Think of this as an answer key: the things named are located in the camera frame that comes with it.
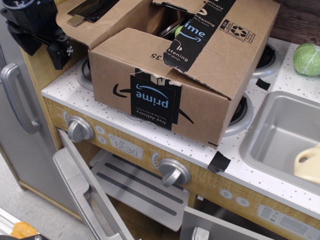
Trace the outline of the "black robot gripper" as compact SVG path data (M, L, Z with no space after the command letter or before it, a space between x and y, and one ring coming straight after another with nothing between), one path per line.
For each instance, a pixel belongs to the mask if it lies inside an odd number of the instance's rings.
M56 22L58 13L53 0L2 0L0 14L6 18L14 40L30 56L42 44L56 70L62 70L71 59L73 47Z

